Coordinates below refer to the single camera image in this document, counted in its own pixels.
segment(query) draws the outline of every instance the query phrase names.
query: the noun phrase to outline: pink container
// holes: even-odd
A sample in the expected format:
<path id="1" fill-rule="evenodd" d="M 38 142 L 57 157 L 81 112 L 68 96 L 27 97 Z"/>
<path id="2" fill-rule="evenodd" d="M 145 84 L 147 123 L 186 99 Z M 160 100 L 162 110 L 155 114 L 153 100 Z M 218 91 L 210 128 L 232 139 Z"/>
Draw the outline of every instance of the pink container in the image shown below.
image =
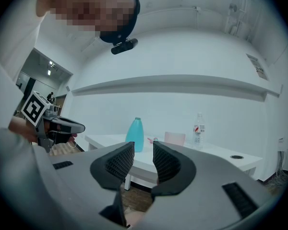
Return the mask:
<path id="1" fill-rule="evenodd" d="M 186 134 L 165 132 L 164 142 L 171 143 L 179 146 L 184 145 Z"/>

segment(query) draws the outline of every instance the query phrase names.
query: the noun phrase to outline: white table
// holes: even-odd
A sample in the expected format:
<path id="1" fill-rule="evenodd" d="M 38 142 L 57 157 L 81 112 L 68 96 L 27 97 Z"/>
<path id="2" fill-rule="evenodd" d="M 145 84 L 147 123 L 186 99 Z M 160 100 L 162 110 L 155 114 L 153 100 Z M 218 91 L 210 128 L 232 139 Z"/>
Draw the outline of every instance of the white table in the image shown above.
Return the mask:
<path id="1" fill-rule="evenodd" d="M 121 135 L 86 135 L 85 140 L 89 142 L 89 149 L 101 149 L 103 147 L 112 146 L 124 142 L 126 134 Z M 157 170 L 153 163 L 153 144 L 147 138 L 154 138 L 152 136 L 144 136 L 144 148 L 142 152 L 134 153 L 133 166 L 126 177 L 125 189 L 129 190 L 131 176 L 144 180 L 146 182 L 156 184 Z M 191 148 L 191 145 L 186 143 L 185 147 Z M 263 158 L 251 156 L 241 152 L 235 152 L 225 148 L 221 148 L 210 143 L 205 143 L 204 148 L 201 150 L 209 154 L 221 157 L 233 165 L 246 172 L 248 175 L 254 175 L 256 167 L 261 163 Z M 232 159 L 232 155 L 242 156 L 243 159 Z"/>

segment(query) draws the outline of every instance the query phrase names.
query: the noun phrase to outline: wall shelf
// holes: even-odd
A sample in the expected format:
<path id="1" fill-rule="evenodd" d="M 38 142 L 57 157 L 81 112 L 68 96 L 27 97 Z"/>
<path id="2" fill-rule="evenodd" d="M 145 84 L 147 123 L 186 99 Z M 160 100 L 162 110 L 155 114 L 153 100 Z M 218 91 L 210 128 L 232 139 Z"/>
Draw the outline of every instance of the wall shelf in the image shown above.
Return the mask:
<path id="1" fill-rule="evenodd" d="M 143 85 L 154 85 L 154 84 L 173 84 L 179 86 L 180 84 L 189 85 L 189 86 L 211 86 L 211 87 L 223 87 L 230 88 L 236 91 L 241 92 L 250 92 L 254 94 L 265 95 L 266 93 L 270 93 L 275 96 L 280 95 L 281 86 L 273 86 L 269 82 L 268 84 L 264 84 L 262 86 L 254 85 L 252 83 L 243 82 L 239 80 L 227 79 L 222 77 L 215 76 L 203 76 L 203 75 L 154 75 L 154 76 L 142 76 L 142 77 L 134 77 L 127 79 L 119 79 L 113 81 L 107 81 L 97 84 L 88 85 L 81 88 L 76 88 L 72 90 L 75 95 L 82 94 L 94 94 L 94 92 L 103 93 L 113 92 L 116 88 L 123 87 L 136 87 Z"/>

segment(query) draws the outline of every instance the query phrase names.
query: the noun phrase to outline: plastic water bottle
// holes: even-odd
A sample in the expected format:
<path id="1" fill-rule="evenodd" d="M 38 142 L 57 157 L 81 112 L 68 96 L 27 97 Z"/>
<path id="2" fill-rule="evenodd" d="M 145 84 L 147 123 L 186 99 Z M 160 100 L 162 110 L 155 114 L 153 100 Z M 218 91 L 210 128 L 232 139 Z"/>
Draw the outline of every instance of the plastic water bottle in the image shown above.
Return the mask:
<path id="1" fill-rule="evenodd" d="M 205 121 L 203 119 L 202 113 L 197 114 L 197 121 L 193 129 L 193 141 L 192 148 L 196 150 L 203 149 L 204 137 L 205 137 Z"/>
<path id="2" fill-rule="evenodd" d="M 134 142 L 134 151 L 141 152 L 143 150 L 144 145 L 144 131 L 141 119 L 136 117 L 135 120 L 132 122 L 127 136 L 126 142 L 133 141 Z"/>

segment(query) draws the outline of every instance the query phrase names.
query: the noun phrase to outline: blue bottle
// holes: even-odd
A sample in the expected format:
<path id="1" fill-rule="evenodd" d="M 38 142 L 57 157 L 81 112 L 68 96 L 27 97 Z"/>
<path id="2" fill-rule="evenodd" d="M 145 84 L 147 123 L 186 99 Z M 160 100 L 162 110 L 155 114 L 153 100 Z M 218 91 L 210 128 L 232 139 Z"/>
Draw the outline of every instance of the blue bottle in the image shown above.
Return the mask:
<path id="1" fill-rule="evenodd" d="M 136 117 L 135 120 L 132 122 L 125 141 L 134 141 L 135 152 L 141 152 L 143 150 L 144 131 L 141 119 L 139 117 Z"/>

